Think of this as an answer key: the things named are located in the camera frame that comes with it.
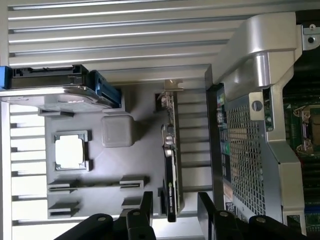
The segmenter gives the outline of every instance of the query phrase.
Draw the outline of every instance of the blue drive tray handle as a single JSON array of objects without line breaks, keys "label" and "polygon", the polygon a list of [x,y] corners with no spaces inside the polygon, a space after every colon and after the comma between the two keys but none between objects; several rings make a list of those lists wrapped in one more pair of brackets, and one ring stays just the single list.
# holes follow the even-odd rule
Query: blue drive tray handle
[{"label": "blue drive tray handle", "polygon": [[121,107],[122,93],[96,70],[0,66],[0,101],[48,112],[99,112]]}]

